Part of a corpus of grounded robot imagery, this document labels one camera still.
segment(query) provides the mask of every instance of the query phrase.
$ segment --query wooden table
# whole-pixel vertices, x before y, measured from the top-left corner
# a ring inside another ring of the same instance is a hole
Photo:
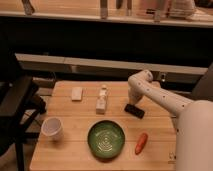
[[[100,115],[95,113],[95,106],[103,84],[108,88],[108,106],[106,113]],[[83,87],[81,102],[71,101],[70,93],[74,86]],[[127,102],[128,84],[126,82],[57,82],[46,117],[54,116],[61,119],[64,138],[54,143],[41,134],[30,170],[173,170],[174,162],[170,158],[170,153],[175,153],[176,135],[169,113],[144,97],[138,107],[146,113],[143,119],[138,119],[124,111]],[[89,129],[94,123],[104,119],[117,122],[126,136],[121,154],[106,163],[95,159],[87,144]],[[135,155],[136,141],[143,132],[148,133],[148,142],[143,152]]]

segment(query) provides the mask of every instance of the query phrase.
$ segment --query floor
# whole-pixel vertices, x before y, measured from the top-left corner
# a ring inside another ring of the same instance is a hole
[[[49,99],[52,94],[52,89],[42,88],[39,90],[38,94],[46,101],[47,107],[49,103]],[[36,121],[30,127],[30,130],[40,131],[40,125],[42,124],[44,115],[41,115],[36,118]],[[176,127],[176,118],[173,118],[173,124]],[[36,140],[30,140],[27,144],[24,145],[24,154],[25,154],[25,168],[26,171],[29,170],[30,161],[33,155],[33,151],[36,145]],[[0,157],[0,171],[17,171],[16,165],[16,155],[15,155],[15,147],[12,145],[6,154]]]

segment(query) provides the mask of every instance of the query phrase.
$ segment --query white block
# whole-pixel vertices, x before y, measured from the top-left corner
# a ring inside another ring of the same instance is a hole
[[[96,103],[96,113],[104,114],[106,112],[106,108],[107,108],[107,89],[105,85],[102,85]]]
[[[83,94],[83,88],[82,87],[73,87],[72,93],[71,93],[72,101],[81,101],[82,100],[82,94]]]

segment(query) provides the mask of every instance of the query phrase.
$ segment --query eraser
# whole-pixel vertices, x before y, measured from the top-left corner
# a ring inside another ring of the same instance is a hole
[[[83,94],[83,88],[82,87],[73,87],[72,93],[71,93],[72,101],[81,101],[82,100],[82,94]]]
[[[128,113],[130,113],[130,114],[132,114],[132,115],[134,115],[134,116],[136,116],[138,118],[140,118],[140,119],[143,118],[144,113],[145,113],[142,109],[139,109],[136,106],[131,105],[131,104],[127,104],[124,110],[126,112],[128,112]]]

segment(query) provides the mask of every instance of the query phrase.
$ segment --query small bottle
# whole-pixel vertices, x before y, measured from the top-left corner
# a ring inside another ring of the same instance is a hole
[[[107,88],[106,85],[102,85],[96,103],[96,113],[104,114],[106,112],[106,108],[107,108]]]

